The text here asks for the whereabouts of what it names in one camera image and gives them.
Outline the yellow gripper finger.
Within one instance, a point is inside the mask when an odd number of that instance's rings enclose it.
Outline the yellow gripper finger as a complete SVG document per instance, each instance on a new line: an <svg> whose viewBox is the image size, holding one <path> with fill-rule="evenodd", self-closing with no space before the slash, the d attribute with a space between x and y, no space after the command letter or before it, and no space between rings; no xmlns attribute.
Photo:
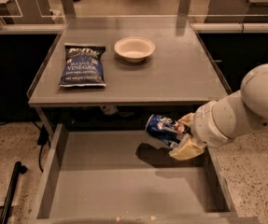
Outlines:
<svg viewBox="0 0 268 224"><path fill-rule="evenodd" d="M169 155L178 161L186 161L202 155L206 144L198 141L191 134L183 133L177 136L177 140L171 145Z"/></svg>
<svg viewBox="0 0 268 224"><path fill-rule="evenodd" d="M192 124L193 124L193 117L194 117L194 114L193 113L189 113L189 114L186 114L185 116L181 117L178 122L179 123L182 123L188 127L191 127Z"/></svg>

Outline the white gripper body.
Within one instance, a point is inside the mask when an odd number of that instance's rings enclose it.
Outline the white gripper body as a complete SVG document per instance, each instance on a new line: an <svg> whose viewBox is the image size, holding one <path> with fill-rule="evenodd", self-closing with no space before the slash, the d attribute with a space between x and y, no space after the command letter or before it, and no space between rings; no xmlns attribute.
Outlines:
<svg viewBox="0 0 268 224"><path fill-rule="evenodd" d="M232 139L225 136L217 127L213 118L216 101L200 106L193 115L191 133L198 143L217 148L229 144Z"/></svg>

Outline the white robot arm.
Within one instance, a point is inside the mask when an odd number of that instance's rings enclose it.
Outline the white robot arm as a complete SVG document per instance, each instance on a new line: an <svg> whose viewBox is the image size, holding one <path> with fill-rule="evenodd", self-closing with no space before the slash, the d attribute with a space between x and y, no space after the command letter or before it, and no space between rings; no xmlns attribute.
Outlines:
<svg viewBox="0 0 268 224"><path fill-rule="evenodd" d="M185 161L231 143L236 137L268 131L268 63L249 71L240 90L200 106L179 120L190 127L169 155Z"/></svg>

